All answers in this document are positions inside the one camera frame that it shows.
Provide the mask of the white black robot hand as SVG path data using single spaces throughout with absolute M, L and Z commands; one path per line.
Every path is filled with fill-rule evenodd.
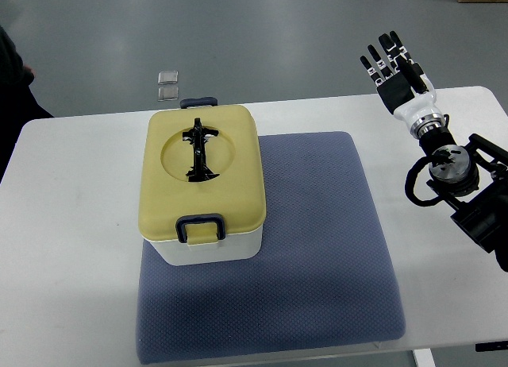
M 395 31 L 384 33 L 379 43 L 386 57 L 368 45 L 370 58 L 360 57 L 384 106 L 406 124 L 410 134 L 421 138 L 431 129 L 444 127 L 447 118 L 436 107 L 437 93 L 420 64 L 412 58 Z

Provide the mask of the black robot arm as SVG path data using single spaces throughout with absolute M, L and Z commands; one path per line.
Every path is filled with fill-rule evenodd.
M 424 156 L 408 171 L 406 197 L 419 207 L 446 202 L 451 220 L 507 270 L 507 151 L 473 133 L 459 146 L 448 115 L 419 118 L 410 133 Z

